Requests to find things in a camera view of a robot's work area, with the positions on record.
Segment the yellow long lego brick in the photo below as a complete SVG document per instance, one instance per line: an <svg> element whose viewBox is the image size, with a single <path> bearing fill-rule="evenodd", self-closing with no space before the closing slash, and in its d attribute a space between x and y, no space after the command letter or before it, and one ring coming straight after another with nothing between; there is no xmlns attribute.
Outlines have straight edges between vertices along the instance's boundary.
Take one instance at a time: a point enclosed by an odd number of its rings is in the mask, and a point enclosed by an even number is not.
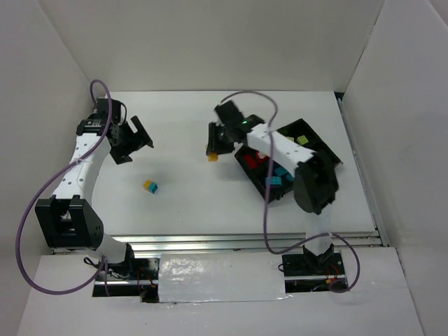
<svg viewBox="0 0 448 336"><path fill-rule="evenodd" d="M209 155L207 155L208 161L209 162L217 162L218 161L218 155L215 153L211 153Z"/></svg>

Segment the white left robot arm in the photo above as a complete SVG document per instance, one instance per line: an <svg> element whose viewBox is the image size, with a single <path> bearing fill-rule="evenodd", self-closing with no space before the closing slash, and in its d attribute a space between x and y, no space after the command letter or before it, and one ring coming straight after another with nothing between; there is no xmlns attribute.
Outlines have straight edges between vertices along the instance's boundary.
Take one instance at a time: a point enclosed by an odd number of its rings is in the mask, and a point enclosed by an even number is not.
<svg viewBox="0 0 448 336"><path fill-rule="evenodd" d="M76 128L73 167L64 173L49 198L36 202L35 212L50 248L105 258L112 272L134 277L139 265L132 247L106 234L92 207L95 183L106 157L122 165L132 161L134 152L153 146L139 118L126 117L127 108L121 101L96 101L92 114Z"/></svg>

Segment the teal rounded lego brick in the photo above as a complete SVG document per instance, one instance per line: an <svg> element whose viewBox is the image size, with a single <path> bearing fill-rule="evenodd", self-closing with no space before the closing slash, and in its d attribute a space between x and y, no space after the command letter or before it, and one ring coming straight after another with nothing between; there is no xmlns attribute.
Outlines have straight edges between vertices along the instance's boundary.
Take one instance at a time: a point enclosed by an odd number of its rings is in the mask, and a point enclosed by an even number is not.
<svg viewBox="0 0 448 336"><path fill-rule="evenodd" d="M288 173L288 171L287 171L286 169L284 169L283 167L277 167L277 168L274 170L274 173L275 173L277 176L284 176L284 175L286 175L286 174Z"/></svg>

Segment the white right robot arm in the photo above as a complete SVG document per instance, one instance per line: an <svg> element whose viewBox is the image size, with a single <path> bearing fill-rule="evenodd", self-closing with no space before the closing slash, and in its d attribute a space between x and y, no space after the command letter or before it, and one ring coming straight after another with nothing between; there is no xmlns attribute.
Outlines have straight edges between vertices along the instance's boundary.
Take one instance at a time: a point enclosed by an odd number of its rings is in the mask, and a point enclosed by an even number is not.
<svg viewBox="0 0 448 336"><path fill-rule="evenodd" d="M326 153L293 143L272 129L272 121L257 115L244 116L237 105L229 100L215 106L218 117L209 123L206 156L216 161L220 155L230 154L237 144L266 155L269 159L265 179L265 205L262 230L267 250L281 255L303 247L309 267L316 269L334 253L330 234L322 231L280 251L272 249L267 232L267 214L274 179L274 165L278 164L293 177L293 194L296 204L308 214L319 215L335 201L339 189L335 169Z"/></svg>

